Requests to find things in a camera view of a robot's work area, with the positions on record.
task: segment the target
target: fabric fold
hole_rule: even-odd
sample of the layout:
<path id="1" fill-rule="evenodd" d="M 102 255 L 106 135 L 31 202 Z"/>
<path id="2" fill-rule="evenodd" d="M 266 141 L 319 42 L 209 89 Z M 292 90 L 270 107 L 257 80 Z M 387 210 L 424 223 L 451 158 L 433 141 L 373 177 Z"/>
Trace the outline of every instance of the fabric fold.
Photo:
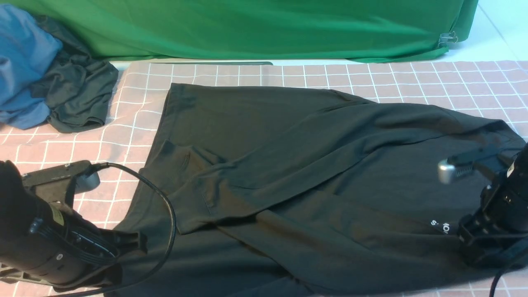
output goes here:
<path id="1" fill-rule="evenodd" d="M 401 116 L 404 111 L 409 115 Z M 177 204 L 186 205 L 176 209 L 178 228 L 190 233 L 207 223 L 254 215 L 322 184 L 380 148 L 501 124 L 465 116 L 413 104 L 341 104 L 321 110 L 244 157 L 192 177 L 174 193 Z"/>

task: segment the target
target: white grid line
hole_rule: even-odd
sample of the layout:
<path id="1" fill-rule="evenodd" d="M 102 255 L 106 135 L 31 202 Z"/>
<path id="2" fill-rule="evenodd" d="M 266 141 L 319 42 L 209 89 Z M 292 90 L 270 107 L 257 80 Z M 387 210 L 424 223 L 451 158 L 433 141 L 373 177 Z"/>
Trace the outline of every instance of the white grid line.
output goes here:
<path id="1" fill-rule="evenodd" d="M 148 65 L 148 73 L 150 73 L 151 65 L 152 64 Z M 148 87 L 149 78 L 150 78 L 150 76 L 147 75 L 147 82 L 145 84 L 145 87 Z M 143 97 L 143 105 L 142 105 L 142 107 L 145 106 L 145 102 L 146 101 L 147 101 L 147 90 L 145 89 L 145 95 Z M 127 152 L 125 154 L 124 162 L 127 162 L 127 159 L 130 156 L 129 155 L 130 154 L 130 146 L 132 145 L 132 140 L 134 138 L 134 129 L 135 129 L 134 126 L 136 126 L 136 120 L 137 120 L 137 115 L 138 114 L 139 113 L 136 112 L 135 115 L 134 115 L 134 121 L 133 121 L 133 124 L 132 124 L 132 131 L 130 132 L 130 140 L 129 140 L 129 143 L 128 143 L 128 148 L 127 148 Z M 122 176 L 123 176 L 123 171 L 119 170 L 119 177 L 117 178 L 117 180 L 121 180 Z M 119 186 L 120 185 L 119 185 L 119 182 L 118 182 L 117 185 L 116 185 L 116 189 L 114 191 L 114 195 L 112 196 L 112 202 L 110 203 L 110 208 L 108 209 L 108 213 L 106 215 L 106 221 L 108 221 L 108 219 L 110 218 L 110 214 L 112 213 L 112 208 L 114 207 L 114 202 L 116 201 L 116 196 L 117 196 L 117 192 L 119 191 Z"/>
<path id="2" fill-rule="evenodd" d="M 466 83 L 464 82 L 464 79 L 460 75 L 460 72 L 458 72 L 458 77 L 460 78 L 460 81 L 462 82 L 462 85 L 464 85 L 464 88 L 466 89 L 467 93 L 471 97 L 471 100 L 473 100 L 473 104 L 475 104 L 475 107 L 477 107 L 478 113 L 480 113 L 481 117 L 484 117 L 484 114 L 482 113 L 482 110 L 480 108 L 478 108 L 477 101 L 475 100 L 475 97 L 473 97 L 473 94 L 471 94 L 471 92 L 469 91 L 469 88 L 467 87 Z"/>
<path id="3" fill-rule="evenodd" d="M 453 109 L 453 110 L 457 110 L 457 109 L 455 108 L 455 105 L 453 104 L 453 101 L 451 100 L 451 96 L 450 96 L 449 93 L 447 92 L 446 86 L 445 86 L 443 83 L 441 83 L 441 82 L 442 82 L 442 79 L 440 78 L 440 74 L 438 74 L 438 72 L 436 71 L 436 68 L 435 68 L 435 74 L 436 74 L 436 77 L 438 78 L 438 81 L 440 81 L 440 84 L 442 85 L 442 89 L 443 89 L 444 92 L 446 93 L 446 96 L 447 96 L 447 99 L 449 100 L 449 103 L 451 103 L 451 107 L 452 107 L 452 109 Z"/>
<path id="4" fill-rule="evenodd" d="M 369 70 L 369 74 L 370 74 L 370 81 L 374 84 L 374 77 L 372 77 L 372 71 L 370 69 L 370 64 L 367 64 L 366 65 L 368 70 Z M 376 95 L 376 100 L 378 101 L 378 103 L 380 102 L 380 97 L 378 97 L 378 90 L 376 90 L 376 86 L 372 86 L 374 88 L 374 94 Z"/>
<path id="5" fill-rule="evenodd" d="M 502 112 L 504 113 L 504 115 L 506 115 L 506 119 L 508 120 L 508 123 L 511 124 L 511 123 L 512 123 L 512 120 L 510 119 L 510 116 L 508 115 L 508 113 L 506 112 L 506 110 L 504 109 L 504 107 L 502 106 L 501 101 L 497 99 L 497 96 L 496 96 L 496 94 L 495 94 L 495 91 L 493 91 L 493 89 L 491 88 L 491 86 L 490 86 L 489 83 L 487 82 L 486 78 L 484 78 L 484 75 L 482 74 L 482 72 L 479 71 L 478 73 L 480 74 L 480 76 L 482 77 L 482 79 L 485 81 L 485 84 L 488 86 L 488 89 L 492 92 L 493 97 L 495 98 L 495 101 L 496 101 L 496 102 L 498 103 L 498 105 L 501 107 Z M 510 127 L 513 129 L 513 131 L 515 131 L 515 132 L 518 134 L 517 128 L 516 128 L 514 125 L 510 125 Z"/>
<path id="6" fill-rule="evenodd" d="M 390 67 L 391 72 L 392 72 L 392 78 L 394 79 L 394 82 L 396 82 L 396 88 L 398 89 L 398 94 L 400 95 L 400 99 L 401 99 L 402 102 L 404 102 L 403 96 L 401 95 L 401 91 L 400 91 L 400 85 L 396 81 L 396 75 L 394 75 L 394 70 L 392 70 L 392 65 L 389 64 L 389 67 Z"/>
<path id="7" fill-rule="evenodd" d="M 420 87 L 420 91 L 422 92 L 422 95 L 425 98 L 426 103 L 429 104 L 429 101 L 427 101 L 427 98 L 430 96 L 426 96 L 425 92 L 423 92 L 422 85 L 420 84 L 420 80 L 418 80 L 418 75 L 416 74 L 416 71 L 414 70 L 414 66 L 412 65 L 412 63 L 410 63 L 410 65 L 411 65 L 412 72 L 414 73 L 414 77 L 416 78 L 416 81 L 418 82 L 418 86 Z"/>
<path id="8" fill-rule="evenodd" d="M 330 89 L 330 80 L 328 79 L 328 70 L 326 70 L 326 65 L 325 65 L 325 77 L 326 77 L 326 87 L 325 88 L 328 88 Z"/>

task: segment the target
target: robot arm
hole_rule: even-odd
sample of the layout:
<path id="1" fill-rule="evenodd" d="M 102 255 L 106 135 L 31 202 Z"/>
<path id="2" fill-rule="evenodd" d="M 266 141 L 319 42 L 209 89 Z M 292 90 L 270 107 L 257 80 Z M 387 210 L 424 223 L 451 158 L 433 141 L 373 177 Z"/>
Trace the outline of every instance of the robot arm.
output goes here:
<path id="1" fill-rule="evenodd" d="M 108 287 L 121 283 L 124 256 L 147 253 L 141 233 L 97 228 L 72 209 L 76 193 L 99 184 L 96 168 L 80 161 L 20 175 L 0 162 L 0 280 Z"/>

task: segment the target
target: pile of clothes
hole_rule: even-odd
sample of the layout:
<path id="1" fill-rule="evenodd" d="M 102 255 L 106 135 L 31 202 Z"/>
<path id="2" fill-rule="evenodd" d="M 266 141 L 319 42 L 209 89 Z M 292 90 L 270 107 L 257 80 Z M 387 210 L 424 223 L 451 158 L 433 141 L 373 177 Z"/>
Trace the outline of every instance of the pile of clothes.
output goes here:
<path id="1" fill-rule="evenodd" d="M 61 133 L 105 124 L 118 70 L 56 20 L 0 4 L 0 123 Z"/>

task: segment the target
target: black cable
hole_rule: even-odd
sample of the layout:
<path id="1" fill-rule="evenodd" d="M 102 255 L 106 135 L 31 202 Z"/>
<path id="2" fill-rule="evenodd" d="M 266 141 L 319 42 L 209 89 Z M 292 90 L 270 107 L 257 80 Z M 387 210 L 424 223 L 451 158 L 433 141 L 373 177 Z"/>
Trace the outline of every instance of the black cable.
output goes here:
<path id="1" fill-rule="evenodd" d="M 128 167 L 125 167 L 123 165 L 106 162 L 106 163 L 94 164 L 93 166 L 95 167 L 95 171 L 96 172 L 100 171 L 102 169 L 109 168 L 109 167 L 114 167 L 114 168 L 123 170 L 126 173 L 129 173 L 129 174 L 133 175 L 134 177 L 139 179 L 144 184 L 146 184 L 149 188 L 154 190 L 163 199 L 163 202 L 165 202 L 165 205 L 167 206 L 167 210 L 168 210 L 168 212 L 170 214 L 170 219 L 171 219 L 171 232 L 170 232 L 170 236 L 169 236 L 169 240 L 168 240 L 168 244 L 167 244 L 167 250 L 165 250 L 165 254 L 159 260 L 158 264 L 156 266 L 154 266 L 154 268 L 152 268 L 149 272 L 147 272 L 146 274 L 144 274 L 143 276 L 141 276 L 140 278 L 138 278 L 137 280 L 135 280 L 133 282 L 129 282 L 129 283 L 126 283 L 126 284 L 108 286 L 108 287 L 95 289 L 95 290 L 91 290 L 91 291 L 86 291 L 86 292 L 55 295 L 55 296 L 52 296 L 52 297 L 89 297 L 89 296 L 93 296 L 93 295 L 97 295 L 97 294 L 109 293 L 109 292 L 113 292 L 113 291 L 116 291 L 116 290 L 121 290 L 121 289 L 124 289 L 124 288 L 127 288 L 127 287 L 131 287 L 131 286 L 137 285 L 137 284 L 147 280 L 149 277 L 151 277 L 156 272 L 158 272 L 163 267 L 163 265 L 165 265 L 165 262 L 167 262 L 167 259 L 171 255 L 172 247 L 174 245 L 174 240 L 176 239 L 176 213 L 174 212 L 172 204 L 169 201 L 167 195 L 165 195 L 158 187 L 156 187 L 151 181 L 146 179 L 144 176 L 142 176 L 141 174 L 139 174 L 139 173 L 135 172 L 134 170 L 132 170 L 132 169 L 130 169 Z"/>
<path id="2" fill-rule="evenodd" d="M 501 268 L 495 275 L 495 278 L 493 279 L 492 285 L 489 288 L 489 297 L 495 296 L 495 290 L 497 289 L 497 284 L 501 277 L 512 268 L 513 265 L 517 264 L 522 258 L 528 256 L 528 248 L 524 249 L 521 253 L 519 253 L 517 256 L 515 256 L 508 264 L 504 265 L 504 267 Z"/>

